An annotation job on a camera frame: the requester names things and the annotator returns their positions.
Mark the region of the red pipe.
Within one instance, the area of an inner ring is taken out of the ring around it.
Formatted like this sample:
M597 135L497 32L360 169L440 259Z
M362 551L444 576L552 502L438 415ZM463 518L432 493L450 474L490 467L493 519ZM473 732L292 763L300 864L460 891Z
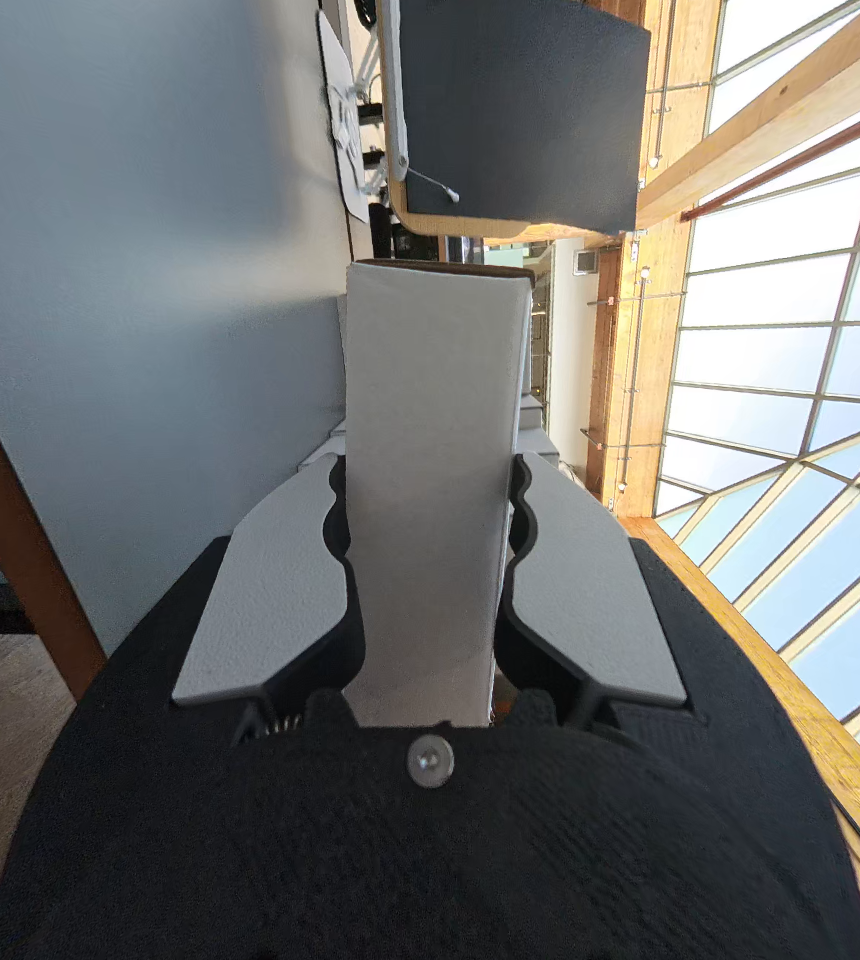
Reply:
M831 154L836 150L843 149L850 143L857 140L860 140L860 120L850 124L840 131L836 131L831 136L821 139L820 142L808 147L807 149L800 150L794 155L784 159L783 162L773 164L767 170L762 171L753 177L745 179L736 186L733 186L730 189L720 193L718 196L703 201L692 209L682 212L679 215L679 221L682 223L691 222L703 215L714 213L717 210L725 207L727 204L734 202L736 199L746 196L754 189L767 185L774 180L790 174L812 162L816 162L822 159L824 156Z

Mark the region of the dark table with wooden edge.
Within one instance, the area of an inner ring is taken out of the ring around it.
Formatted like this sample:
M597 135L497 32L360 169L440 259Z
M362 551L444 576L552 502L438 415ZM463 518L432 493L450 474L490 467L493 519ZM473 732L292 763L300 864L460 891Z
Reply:
M636 228L651 33L584 2L376 2L390 203L415 234Z

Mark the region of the white printed paper sheet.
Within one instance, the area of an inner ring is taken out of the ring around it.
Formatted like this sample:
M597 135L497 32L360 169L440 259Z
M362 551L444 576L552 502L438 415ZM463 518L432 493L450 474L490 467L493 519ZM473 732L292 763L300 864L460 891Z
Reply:
M317 13L317 32L341 196L347 213L368 224L362 137L351 62L322 9Z

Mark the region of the glass roof window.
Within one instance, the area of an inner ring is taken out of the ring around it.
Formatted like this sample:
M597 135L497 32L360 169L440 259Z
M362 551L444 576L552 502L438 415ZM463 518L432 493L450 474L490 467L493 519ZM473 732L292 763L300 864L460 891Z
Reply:
M860 140L684 232L656 520L860 745Z

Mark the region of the wooden roof beam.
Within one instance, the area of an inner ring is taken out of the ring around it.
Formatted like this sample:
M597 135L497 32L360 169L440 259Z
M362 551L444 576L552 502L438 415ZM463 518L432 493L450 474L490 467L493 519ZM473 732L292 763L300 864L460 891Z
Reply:
M860 13L639 194L636 227L701 197L860 111Z

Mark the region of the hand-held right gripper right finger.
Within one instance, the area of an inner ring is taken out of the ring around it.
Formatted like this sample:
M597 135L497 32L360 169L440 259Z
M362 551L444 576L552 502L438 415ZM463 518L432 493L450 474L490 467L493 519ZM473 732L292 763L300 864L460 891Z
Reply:
M616 519L536 454L513 458L508 562L496 665L542 690L563 726L610 702L680 710L687 691L651 594Z

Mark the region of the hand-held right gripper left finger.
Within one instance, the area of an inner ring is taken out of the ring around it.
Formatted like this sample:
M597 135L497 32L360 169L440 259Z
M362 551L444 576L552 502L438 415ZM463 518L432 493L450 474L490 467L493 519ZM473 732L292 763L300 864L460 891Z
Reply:
M247 701L281 721L359 674L345 473L344 457L324 454L236 526L172 689L176 706Z

